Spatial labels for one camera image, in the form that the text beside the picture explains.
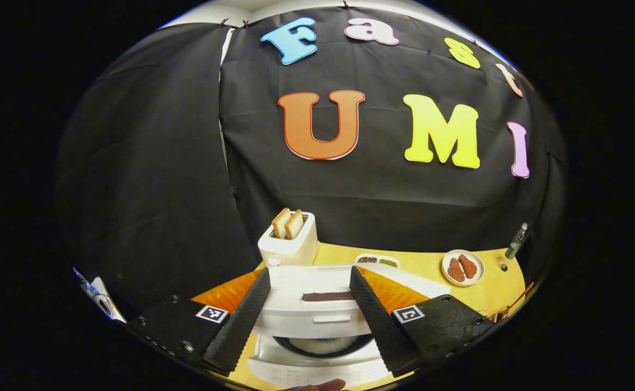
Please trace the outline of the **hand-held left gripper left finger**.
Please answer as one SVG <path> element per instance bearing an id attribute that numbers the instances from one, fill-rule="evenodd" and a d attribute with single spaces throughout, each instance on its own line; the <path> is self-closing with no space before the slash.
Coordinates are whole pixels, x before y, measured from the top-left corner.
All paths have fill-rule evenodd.
<path id="1" fill-rule="evenodd" d="M 179 361 L 222 376 L 235 371 L 271 290 L 268 269 L 248 273 L 235 309 L 211 299 L 170 299 L 128 321 L 136 334 Z"/>

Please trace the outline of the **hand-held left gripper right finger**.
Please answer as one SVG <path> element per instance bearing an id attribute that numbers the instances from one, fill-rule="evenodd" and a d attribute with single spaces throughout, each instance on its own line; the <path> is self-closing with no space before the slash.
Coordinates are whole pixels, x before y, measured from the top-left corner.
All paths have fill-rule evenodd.
<path id="1" fill-rule="evenodd" d="M 352 267 L 350 290 L 392 376 L 438 368 L 486 338 L 496 324 L 450 294 L 387 310 L 366 270 Z"/>

